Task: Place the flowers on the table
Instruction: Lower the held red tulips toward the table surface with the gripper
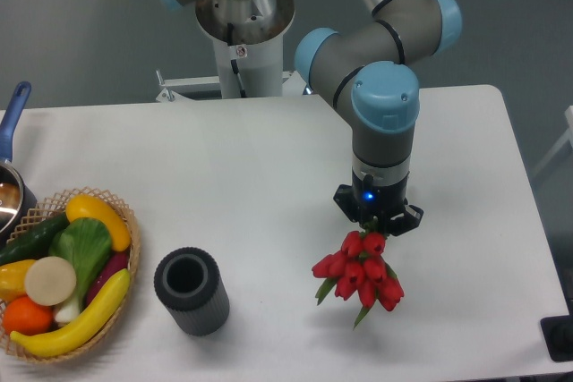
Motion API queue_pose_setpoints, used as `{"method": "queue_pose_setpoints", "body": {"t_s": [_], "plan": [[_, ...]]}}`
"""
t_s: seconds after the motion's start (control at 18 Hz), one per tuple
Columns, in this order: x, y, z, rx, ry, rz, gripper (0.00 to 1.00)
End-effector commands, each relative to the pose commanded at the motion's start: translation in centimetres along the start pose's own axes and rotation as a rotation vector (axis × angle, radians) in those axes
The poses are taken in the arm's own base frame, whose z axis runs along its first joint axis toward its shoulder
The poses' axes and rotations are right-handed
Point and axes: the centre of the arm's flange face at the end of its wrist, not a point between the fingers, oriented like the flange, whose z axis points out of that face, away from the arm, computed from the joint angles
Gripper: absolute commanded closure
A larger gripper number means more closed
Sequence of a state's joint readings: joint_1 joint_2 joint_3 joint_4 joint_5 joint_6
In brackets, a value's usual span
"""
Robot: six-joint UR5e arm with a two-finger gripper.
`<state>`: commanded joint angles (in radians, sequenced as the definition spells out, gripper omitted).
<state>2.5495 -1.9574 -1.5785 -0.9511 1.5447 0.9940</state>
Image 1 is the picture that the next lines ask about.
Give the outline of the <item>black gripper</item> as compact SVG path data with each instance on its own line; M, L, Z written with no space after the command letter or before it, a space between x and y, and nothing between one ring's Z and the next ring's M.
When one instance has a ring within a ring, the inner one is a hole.
M405 203L407 178L381 186L375 181L363 184L352 173L352 186L340 184L333 200L351 222L364 223L374 216L390 219L387 234L400 236L416 229L423 219L421 208Z

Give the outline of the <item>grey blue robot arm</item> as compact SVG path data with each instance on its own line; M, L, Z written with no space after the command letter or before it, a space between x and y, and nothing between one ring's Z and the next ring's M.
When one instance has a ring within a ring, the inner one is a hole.
M223 98L278 96L283 36L294 0L162 0L188 4L211 39ZM352 182L334 200L349 220L398 236L421 223L406 184L420 111L411 64L454 44L462 30L455 0L364 0L372 22L349 35L319 28L295 51L295 70L352 130Z

